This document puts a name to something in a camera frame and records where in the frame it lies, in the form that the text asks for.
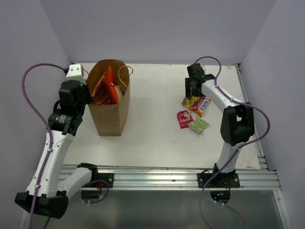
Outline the colourful fruit candy packet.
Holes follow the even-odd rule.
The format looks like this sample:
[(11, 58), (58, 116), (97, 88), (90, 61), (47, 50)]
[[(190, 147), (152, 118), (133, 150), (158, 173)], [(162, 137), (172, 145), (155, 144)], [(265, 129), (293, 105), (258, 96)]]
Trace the colourful fruit candy packet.
[(210, 104), (211, 99), (208, 97), (196, 97), (192, 96), (191, 98), (184, 98), (182, 105), (189, 109), (190, 111), (195, 112), (200, 117), (203, 116), (206, 108)]

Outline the orange Kettle chips bag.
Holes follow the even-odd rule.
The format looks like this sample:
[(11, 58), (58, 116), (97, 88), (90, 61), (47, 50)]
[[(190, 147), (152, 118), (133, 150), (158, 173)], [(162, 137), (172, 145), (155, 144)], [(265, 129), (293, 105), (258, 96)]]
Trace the orange Kettle chips bag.
[(91, 91), (91, 97), (93, 99), (94, 104), (101, 104), (104, 101), (109, 100), (110, 98), (108, 90), (103, 81), (107, 72), (108, 70), (105, 70), (105, 72), (101, 75), (93, 90)]

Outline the small pink candy packet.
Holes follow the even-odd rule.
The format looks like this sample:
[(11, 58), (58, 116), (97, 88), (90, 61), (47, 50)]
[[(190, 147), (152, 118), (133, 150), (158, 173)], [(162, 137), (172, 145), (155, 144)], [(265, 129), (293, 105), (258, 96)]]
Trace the small pink candy packet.
[(194, 121), (189, 110), (179, 111), (177, 113), (178, 124), (181, 129), (189, 127), (189, 124)]

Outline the small green candy packet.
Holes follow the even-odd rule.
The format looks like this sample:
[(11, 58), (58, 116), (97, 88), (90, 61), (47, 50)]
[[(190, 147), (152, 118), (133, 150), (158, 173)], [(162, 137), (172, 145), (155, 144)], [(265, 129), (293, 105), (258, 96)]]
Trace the small green candy packet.
[(197, 116), (194, 121), (188, 124), (189, 128), (198, 134), (203, 133), (203, 131), (210, 126), (210, 124), (203, 120), (201, 117)]

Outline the cassava chips bag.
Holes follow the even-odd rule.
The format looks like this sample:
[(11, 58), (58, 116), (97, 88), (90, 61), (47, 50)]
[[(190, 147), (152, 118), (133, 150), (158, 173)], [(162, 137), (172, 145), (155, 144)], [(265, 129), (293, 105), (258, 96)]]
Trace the cassava chips bag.
[(116, 85), (114, 71), (111, 65), (109, 65), (108, 69), (105, 71), (102, 82), (109, 92), (113, 104), (119, 104), (122, 92), (120, 91), (120, 87)]

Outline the brown paper bag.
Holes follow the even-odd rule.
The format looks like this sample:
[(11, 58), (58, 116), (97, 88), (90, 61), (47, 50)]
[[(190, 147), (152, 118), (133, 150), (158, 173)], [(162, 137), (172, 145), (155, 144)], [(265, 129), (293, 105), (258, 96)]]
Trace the brown paper bag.
[(99, 136), (121, 136), (126, 124), (130, 103), (130, 73), (128, 66), (121, 60), (106, 59), (98, 61), (91, 69), (86, 83), (90, 93), (101, 75), (113, 67), (116, 85), (120, 87), (122, 97), (119, 104), (89, 104), (89, 110)]

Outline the pink silver chips bag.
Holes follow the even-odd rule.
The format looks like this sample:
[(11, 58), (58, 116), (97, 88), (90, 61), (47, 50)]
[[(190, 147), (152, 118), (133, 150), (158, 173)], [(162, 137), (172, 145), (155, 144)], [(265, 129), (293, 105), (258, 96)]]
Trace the pink silver chips bag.
[(101, 100), (101, 101), (97, 101), (95, 102), (96, 105), (112, 105), (112, 101), (109, 100)]

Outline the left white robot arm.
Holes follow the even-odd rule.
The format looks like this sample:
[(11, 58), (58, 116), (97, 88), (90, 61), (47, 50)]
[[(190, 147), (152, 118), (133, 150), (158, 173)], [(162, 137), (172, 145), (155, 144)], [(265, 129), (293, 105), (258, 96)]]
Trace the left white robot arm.
[(38, 168), (26, 191), (18, 192), (15, 203), (27, 212), (60, 219), (71, 197), (84, 185), (98, 184), (97, 166), (80, 163), (72, 176), (59, 182), (67, 151), (82, 122), (85, 106), (92, 101), (85, 81), (69, 80), (61, 84), (60, 99), (48, 119), (48, 132)]

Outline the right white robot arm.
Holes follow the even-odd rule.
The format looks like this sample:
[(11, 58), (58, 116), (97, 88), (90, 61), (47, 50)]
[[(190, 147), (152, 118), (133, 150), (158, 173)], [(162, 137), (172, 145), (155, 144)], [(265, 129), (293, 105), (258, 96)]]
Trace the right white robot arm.
[(220, 126), (224, 145), (212, 173), (198, 174), (199, 187), (240, 187), (236, 173), (236, 162), (240, 147), (254, 135), (254, 112), (250, 103), (243, 104), (224, 90), (212, 74), (205, 74), (200, 64), (187, 67), (185, 95), (187, 97), (205, 95), (222, 112)]

